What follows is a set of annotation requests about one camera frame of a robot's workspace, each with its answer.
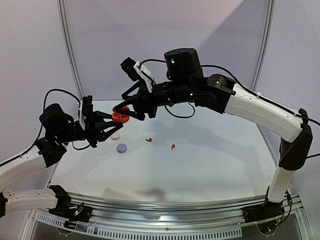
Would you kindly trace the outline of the red charging case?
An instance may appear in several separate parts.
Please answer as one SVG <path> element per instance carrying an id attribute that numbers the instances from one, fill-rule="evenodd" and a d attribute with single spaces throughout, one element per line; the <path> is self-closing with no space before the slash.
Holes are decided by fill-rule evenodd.
<path id="1" fill-rule="evenodd" d="M 113 111 L 113 113 L 111 115 L 111 119 L 114 123 L 124 124 L 130 120 L 129 115 L 125 115 L 125 114 L 116 112 L 115 107 L 112 109 L 112 111 Z"/>

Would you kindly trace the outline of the pink charging case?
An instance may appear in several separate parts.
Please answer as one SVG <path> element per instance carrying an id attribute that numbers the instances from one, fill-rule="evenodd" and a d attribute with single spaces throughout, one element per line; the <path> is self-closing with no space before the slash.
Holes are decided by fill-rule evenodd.
<path id="1" fill-rule="evenodd" d="M 117 140 L 119 140 L 119 139 L 121 138 L 121 134 L 120 134 L 119 132 L 116 132 L 116 133 L 112 134 L 112 135 L 110 136 L 110 138 L 111 138 L 113 141 L 117 141 Z"/>

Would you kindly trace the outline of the purple charging case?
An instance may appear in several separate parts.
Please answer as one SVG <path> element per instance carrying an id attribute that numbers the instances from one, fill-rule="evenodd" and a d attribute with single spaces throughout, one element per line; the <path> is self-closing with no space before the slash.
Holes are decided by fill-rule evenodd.
<path id="1" fill-rule="evenodd" d="M 125 153 L 128 150 L 128 147 L 125 143 L 120 143 L 117 145 L 116 150 L 118 153 Z"/>

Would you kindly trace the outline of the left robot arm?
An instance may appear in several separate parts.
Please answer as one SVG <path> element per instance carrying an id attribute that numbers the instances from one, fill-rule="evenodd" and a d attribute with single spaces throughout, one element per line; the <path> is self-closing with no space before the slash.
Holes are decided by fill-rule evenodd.
<path id="1" fill-rule="evenodd" d="M 60 186 L 43 189 L 13 190 L 9 185 L 38 170 L 58 163 L 67 152 L 68 143 L 87 141 L 92 148 L 104 142 L 129 120 L 128 107 L 115 107 L 111 114 L 94 111 L 92 103 L 81 102 L 79 120 L 65 113 L 61 106 L 47 106 L 39 117 L 44 137 L 25 151 L 0 164 L 0 215 L 48 209 L 49 213 L 71 221 L 88 222 L 92 208 L 83 203 L 73 205 L 70 195 Z"/>

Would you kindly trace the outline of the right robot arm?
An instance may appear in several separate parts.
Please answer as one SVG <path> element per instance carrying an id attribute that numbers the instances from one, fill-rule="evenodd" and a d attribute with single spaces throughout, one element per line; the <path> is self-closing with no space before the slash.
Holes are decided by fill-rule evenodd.
<path id="1" fill-rule="evenodd" d="M 205 77 L 194 48 L 173 49 L 164 54 L 167 81 L 156 83 L 143 61 L 126 58 L 121 69 L 134 82 L 122 94 L 117 112 L 144 120 L 154 118 L 158 107 L 193 103 L 220 114 L 237 116 L 262 126 L 280 136 L 279 162 L 265 201 L 259 206 L 262 218 L 278 210 L 295 172 L 305 164 L 313 141 L 307 112 L 290 110 L 259 95 L 229 71 L 225 75 Z"/>

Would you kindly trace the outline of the front aluminium rail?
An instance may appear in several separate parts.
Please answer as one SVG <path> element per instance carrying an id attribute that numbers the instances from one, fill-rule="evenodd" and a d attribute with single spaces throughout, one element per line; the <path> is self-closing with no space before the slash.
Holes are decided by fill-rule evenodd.
<path id="1" fill-rule="evenodd" d="M 146 202 L 116 200 L 72 194 L 73 204 L 84 203 L 90 207 L 89 223 L 98 221 L 142 225 L 200 225 L 200 224 L 261 224 L 271 220 L 304 221 L 304 209 L 298 195 L 292 205 L 283 200 L 283 211 L 276 216 L 257 219 L 253 212 L 265 201 L 264 196 L 203 202 Z"/>

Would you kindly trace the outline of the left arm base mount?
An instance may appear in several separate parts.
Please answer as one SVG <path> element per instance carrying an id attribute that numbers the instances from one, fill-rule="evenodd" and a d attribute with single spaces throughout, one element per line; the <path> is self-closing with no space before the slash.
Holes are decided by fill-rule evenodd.
<path id="1" fill-rule="evenodd" d="M 69 222 L 88 223 L 93 208 L 84 202 L 80 204 L 68 203 L 65 206 L 57 206 L 56 208 L 49 209 L 48 212 L 52 215 L 68 219 Z"/>

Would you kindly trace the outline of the left aluminium frame post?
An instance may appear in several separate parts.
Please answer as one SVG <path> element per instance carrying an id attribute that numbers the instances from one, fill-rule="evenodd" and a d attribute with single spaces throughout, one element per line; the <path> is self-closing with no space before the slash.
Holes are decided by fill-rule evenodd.
<path id="1" fill-rule="evenodd" d="M 59 19 L 61 24 L 62 37 L 63 37 L 65 49 L 66 49 L 67 58 L 69 61 L 71 74 L 75 83 L 75 88 L 77 90 L 77 93 L 82 98 L 86 94 L 84 91 L 77 61 L 75 58 L 75 52 L 73 48 L 73 43 L 72 43 L 72 38 L 71 38 L 69 23 L 68 23 L 68 17 L 67 17 L 66 1 L 57 0 L 57 8 L 58 8 L 58 14 L 59 14 Z"/>

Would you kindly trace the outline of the aluminium frame post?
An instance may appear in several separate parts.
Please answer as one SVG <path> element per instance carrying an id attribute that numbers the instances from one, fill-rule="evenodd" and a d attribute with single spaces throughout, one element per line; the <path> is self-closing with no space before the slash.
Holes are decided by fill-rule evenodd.
<path id="1" fill-rule="evenodd" d="M 77 90 L 77 93 L 82 98 L 86 94 L 84 91 L 77 61 L 75 58 L 75 52 L 73 48 L 73 43 L 72 43 L 72 38 L 71 38 L 69 23 L 68 23 L 68 17 L 67 17 L 66 1 L 57 0 L 57 8 L 58 8 L 58 14 L 59 14 L 59 19 L 61 24 L 62 37 L 63 37 L 65 49 L 66 49 L 67 58 L 69 61 L 71 74 L 75 83 L 75 88 Z"/>
<path id="2" fill-rule="evenodd" d="M 262 29 L 262 36 L 259 45 L 258 51 L 258 59 L 255 65 L 254 74 L 251 80 L 250 89 L 255 91 L 257 89 L 260 75 L 263 69 L 263 63 L 267 52 L 270 32 L 272 28 L 272 21 L 274 15 L 274 8 L 275 8 L 275 1 L 274 0 L 267 0 L 266 11 L 265 11 L 265 18 L 264 24 Z"/>

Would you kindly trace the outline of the right aluminium frame post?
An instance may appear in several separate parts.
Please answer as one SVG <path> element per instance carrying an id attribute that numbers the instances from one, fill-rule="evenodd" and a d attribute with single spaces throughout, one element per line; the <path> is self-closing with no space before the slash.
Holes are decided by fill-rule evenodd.
<path id="1" fill-rule="evenodd" d="M 272 21 L 274 15 L 274 8 L 275 8 L 275 1 L 274 0 L 267 0 L 266 11 L 265 11 L 265 18 L 264 24 L 262 29 L 262 36 L 259 45 L 258 51 L 258 59 L 255 65 L 254 74 L 251 80 L 250 89 L 255 91 L 257 89 L 260 75 L 263 69 L 263 63 L 267 52 L 270 32 L 272 28 Z"/>

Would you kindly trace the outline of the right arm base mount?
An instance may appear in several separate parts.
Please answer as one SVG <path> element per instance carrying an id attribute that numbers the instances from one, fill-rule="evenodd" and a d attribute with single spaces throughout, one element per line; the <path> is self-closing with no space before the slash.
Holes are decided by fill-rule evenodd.
<path id="1" fill-rule="evenodd" d="M 242 216 L 245 223 L 258 222 L 282 216 L 285 209 L 282 203 L 264 202 L 242 208 Z"/>

